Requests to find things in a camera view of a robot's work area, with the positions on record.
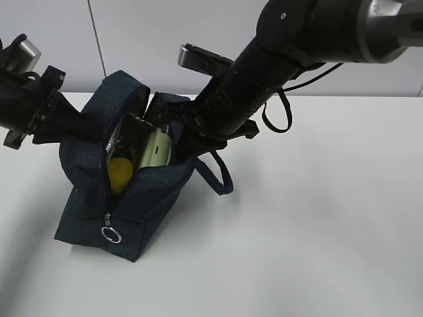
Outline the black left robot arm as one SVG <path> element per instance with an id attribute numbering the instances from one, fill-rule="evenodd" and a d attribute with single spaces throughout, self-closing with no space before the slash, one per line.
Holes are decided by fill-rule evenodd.
<path id="1" fill-rule="evenodd" d="M 90 115 L 79 112 L 59 91 L 65 72 L 49 66 L 42 75 L 1 70 L 3 145 L 20 149 L 28 136 L 35 145 L 60 143 L 66 137 L 98 141 L 102 130 Z"/>

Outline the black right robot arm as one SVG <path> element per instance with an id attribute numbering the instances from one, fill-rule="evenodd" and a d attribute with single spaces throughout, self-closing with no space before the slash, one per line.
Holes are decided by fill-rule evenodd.
<path id="1" fill-rule="evenodd" d="M 237 59 L 180 48 L 178 64 L 211 79 L 194 100 L 169 108 L 184 125 L 176 152 L 201 155 L 253 138 L 252 115 L 305 72 L 326 63 L 390 63 L 421 45 L 421 1 L 269 1 Z"/>

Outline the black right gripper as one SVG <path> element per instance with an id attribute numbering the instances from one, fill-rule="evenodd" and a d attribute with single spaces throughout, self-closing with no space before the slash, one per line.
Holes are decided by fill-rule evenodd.
<path id="1" fill-rule="evenodd" d="M 168 101 L 167 118 L 182 124 L 177 155 L 202 155 L 221 150 L 229 140 L 252 139 L 259 133 L 255 121 L 224 107 L 214 98 L 210 102 L 203 98 Z"/>

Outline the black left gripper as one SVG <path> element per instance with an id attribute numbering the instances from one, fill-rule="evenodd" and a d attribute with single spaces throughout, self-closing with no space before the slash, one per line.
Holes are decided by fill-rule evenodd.
<path id="1" fill-rule="evenodd" d="M 42 75 L 3 70 L 3 145 L 19 149 L 28 135 L 35 145 L 61 143 L 66 137 L 85 141 L 102 139 L 96 120 L 79 112 L 59 89 L 65 72 L 49 66 Z"/>

